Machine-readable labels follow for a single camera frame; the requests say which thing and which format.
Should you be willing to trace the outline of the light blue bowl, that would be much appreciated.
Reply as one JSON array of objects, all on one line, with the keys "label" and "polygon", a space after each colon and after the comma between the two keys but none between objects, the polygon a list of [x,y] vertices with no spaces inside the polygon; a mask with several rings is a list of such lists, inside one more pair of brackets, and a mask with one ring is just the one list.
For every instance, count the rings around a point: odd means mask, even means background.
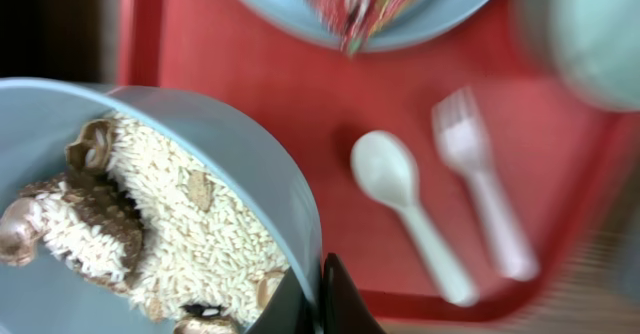
[{"label": "light blue bowl", "polygon": [[[64,169],[64,149],[81,126],[110,111],[128,114],[203,162],[266,226],[309,304],[313,332],[322,318],[322,239],[312,191],[294,159],[239,110],[194,92],[141,86],[74,84],[37,78],[1,82],[1,203],[26,184]],[[122,302],[64,274],[43,258],[1,272],[5,333],[152,333]]]}]

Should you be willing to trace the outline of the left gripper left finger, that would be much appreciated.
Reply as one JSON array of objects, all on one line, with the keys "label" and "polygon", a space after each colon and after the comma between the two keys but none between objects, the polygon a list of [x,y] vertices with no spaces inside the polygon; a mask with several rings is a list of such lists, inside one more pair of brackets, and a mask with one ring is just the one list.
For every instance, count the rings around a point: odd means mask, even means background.
[{"label": "left gripper left finger", "polygon": [[297,278],[288,270],[261,316],[245,334],[311,334],[309,304]]}]

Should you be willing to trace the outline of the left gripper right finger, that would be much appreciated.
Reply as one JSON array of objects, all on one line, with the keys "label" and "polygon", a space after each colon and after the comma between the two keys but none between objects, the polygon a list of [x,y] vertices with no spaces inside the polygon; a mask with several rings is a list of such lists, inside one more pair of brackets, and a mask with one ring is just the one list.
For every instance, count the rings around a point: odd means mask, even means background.
[{"label": "left gripper right finger", "polygon": [[385,334],[334,253],[324,262],[322,294],[325,334]]}]

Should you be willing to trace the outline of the rice food leftovers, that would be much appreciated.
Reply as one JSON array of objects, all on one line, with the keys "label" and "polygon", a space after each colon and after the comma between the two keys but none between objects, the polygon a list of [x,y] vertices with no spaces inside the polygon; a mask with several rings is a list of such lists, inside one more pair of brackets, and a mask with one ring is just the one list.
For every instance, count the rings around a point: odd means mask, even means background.
[{"label": "rice food leftovers", "polygon": [[45,247],[87,282],[178,333],[254,324],[288,261],[250,208],[196,157],[120,112],[86,122],[63,172],[27,184],[1,218],[1,260]]}]

